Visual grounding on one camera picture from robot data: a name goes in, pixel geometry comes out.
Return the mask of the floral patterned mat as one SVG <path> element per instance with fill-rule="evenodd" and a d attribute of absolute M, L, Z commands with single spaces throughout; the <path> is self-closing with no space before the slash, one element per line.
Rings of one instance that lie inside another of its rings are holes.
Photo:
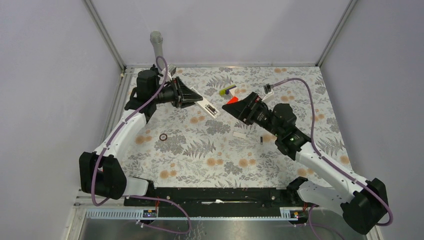
<path fill-rule="evenodd" d="M 307 135 L 314 128 L 316 145 L 351 168 L 318 67 L 182 67 L 176 76 L 218 109 L 229 100 L 219 95 L 226 87 L 236 85 L 236 95 L 245 98 L 266 84 L 289 79 L 275 88 L 268 107 L 290 104 L 296 126 Z M 246 139 L 233 132 L 246 134 Z M 285 187 L 297 177 L 327 186 L 311 168 L 282 155 L 275 140 L 263 128 L 245 125 L 225 111 L 214 119 L 197 105 L 180 109 L 160 104 L 120 165 L 127 175 L 152 180 L 156 187 Z"/>

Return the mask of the red orange block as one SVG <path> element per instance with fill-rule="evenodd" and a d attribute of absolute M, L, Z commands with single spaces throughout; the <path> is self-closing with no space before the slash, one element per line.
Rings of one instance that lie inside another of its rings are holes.
<path fill-rule="evenodd" d="M 236 96 L 234 96 L 227 102 L 227 104 L 233 104 L 233 103 L 236 103 L 238 101 L 239 101 L 239 99 Z"/>

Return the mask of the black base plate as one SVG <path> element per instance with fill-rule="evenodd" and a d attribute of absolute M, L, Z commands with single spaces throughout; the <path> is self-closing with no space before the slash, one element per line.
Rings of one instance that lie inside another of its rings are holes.
<path fill-rule="evenodd" d="M 300 208 L 306 210 L 311 203 L 304 202 L 294 189 L 275 187 L 212 188 L 212 187 L 154 187 L 147 191 L 147 199 L 130 197 L 126 207 L 176 208 L 178 204 L 186 213 L 201 206 L 223 206 L 225 209 Z"/>

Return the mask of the white remote control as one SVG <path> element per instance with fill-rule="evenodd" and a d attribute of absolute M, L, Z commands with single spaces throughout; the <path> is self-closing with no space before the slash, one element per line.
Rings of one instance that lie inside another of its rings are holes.
<path fill-rule="evenodd" d="M 214 119 L 216 119 L 221 114 L 220 111 L 195 88 L 191 88 L 191 90 L 193 90 L 196 94 L 202 97 L 202 100 L 196 101 L 195 104 L 200 107 L 205 113 L 207 113 Z"/>

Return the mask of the white battery cover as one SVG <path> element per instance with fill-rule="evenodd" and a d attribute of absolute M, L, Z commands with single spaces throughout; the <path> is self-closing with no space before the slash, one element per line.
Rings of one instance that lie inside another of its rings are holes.
<path fill-rule="evenodd" d="M 236 138 L 241 138 L 241 139 L 247 138 L 247 135 L 245 133 L 236 132 L 236 131 L 233 132 L 233 136 L 236 137 Z"/>

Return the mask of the grey microphone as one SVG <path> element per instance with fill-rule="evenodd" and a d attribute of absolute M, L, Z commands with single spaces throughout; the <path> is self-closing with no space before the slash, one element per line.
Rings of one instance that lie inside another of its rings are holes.
<path fill-rule="evenodd" d="M 163 61 L 163 36 L 160 31 L 152 31 L 150 33 L 150 43 L 153 46 L 154 56 L 157 58 L 160 56 L 160 58 L 157 60 L 157 67 L 163 70 L 165 68 L 165 63 Z"/>

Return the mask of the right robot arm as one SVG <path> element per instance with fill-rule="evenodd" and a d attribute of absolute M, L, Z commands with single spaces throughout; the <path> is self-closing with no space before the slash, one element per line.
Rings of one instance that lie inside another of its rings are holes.
<path fill-rule="evenodd" d="M 317 147 L 296 127 L 297 117 L 288 103 L 270 110 L 258 94 L 222 106 L 222 109 L 246 125 L 257 124 L 275 135 L 277 149 L 293 161 L 312 169 L 330 184 L 322 187 L 306 178 L 294 180 L 296 187 L 287 191 L 293 206 L 303 202 L 324 207 L 342 216 L 357 233 L 366 235 L 388 213 L 387 189 L 378 178 L 369 180 L 351 172 Z"/>

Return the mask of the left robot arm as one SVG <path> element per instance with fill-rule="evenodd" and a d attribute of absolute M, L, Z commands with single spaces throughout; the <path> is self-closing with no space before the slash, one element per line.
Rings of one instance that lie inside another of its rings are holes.
<path fill-rule="evenodd" d="M 114 200 L 122 196 L 135 196 L 144 206 L 152 204 L 155 192 L 148 187 L 148 181 L 127 176 L 120 161 L 159 104 L 170 103 L 175 108 L 183 109 L 202 100 L 203 97 L 186 86 L 178 76 L 160 72 L 155 66 L 139 71 L 136 86 L 130 93 L 118 124 L 100 146 L 92 152 L 83 152 L 79 157 L 82 192 Z"/>

